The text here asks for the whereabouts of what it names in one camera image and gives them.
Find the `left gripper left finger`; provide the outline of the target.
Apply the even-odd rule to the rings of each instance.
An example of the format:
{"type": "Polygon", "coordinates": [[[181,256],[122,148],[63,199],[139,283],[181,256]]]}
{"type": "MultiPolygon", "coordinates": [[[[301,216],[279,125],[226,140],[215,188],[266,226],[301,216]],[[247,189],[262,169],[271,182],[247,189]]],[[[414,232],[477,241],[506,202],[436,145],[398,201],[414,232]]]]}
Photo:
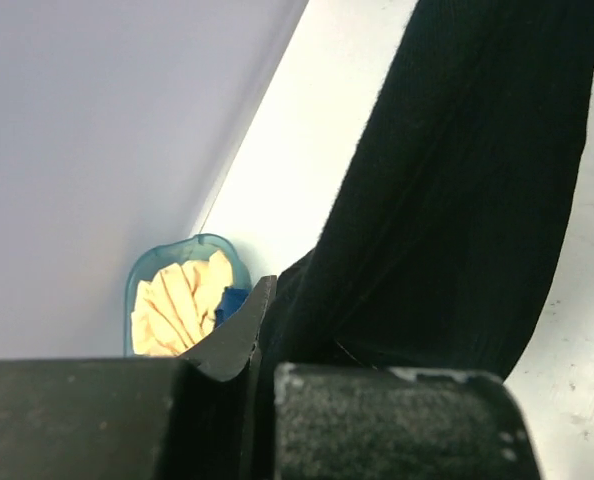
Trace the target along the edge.
{"type": "Polygon", "coordinates": [[[0,479],[246,479],[276,290],[178,357],[0,361],[0,479]]]}

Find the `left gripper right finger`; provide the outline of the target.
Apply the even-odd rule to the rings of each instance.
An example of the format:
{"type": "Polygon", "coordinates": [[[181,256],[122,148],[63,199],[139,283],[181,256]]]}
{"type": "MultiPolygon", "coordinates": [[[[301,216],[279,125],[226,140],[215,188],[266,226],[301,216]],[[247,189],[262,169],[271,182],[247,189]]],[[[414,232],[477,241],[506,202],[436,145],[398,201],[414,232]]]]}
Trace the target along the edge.
{"type": "Polygon", "coordinates": [[[540,476],[520,409],[489,373],[282,364],[276,479],[540,476]]]}

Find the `black t shirt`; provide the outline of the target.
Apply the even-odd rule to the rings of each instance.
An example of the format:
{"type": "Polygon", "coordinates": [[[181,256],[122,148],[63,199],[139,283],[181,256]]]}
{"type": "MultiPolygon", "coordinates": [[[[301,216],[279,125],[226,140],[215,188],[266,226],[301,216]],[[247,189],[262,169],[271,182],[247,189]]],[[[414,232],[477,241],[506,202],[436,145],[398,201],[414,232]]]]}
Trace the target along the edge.
{"type": "Polygon", "coordinates": [[[262,370],[338,360],[507,377],[568,226],[594,1],[420,1],[262,370]]]}

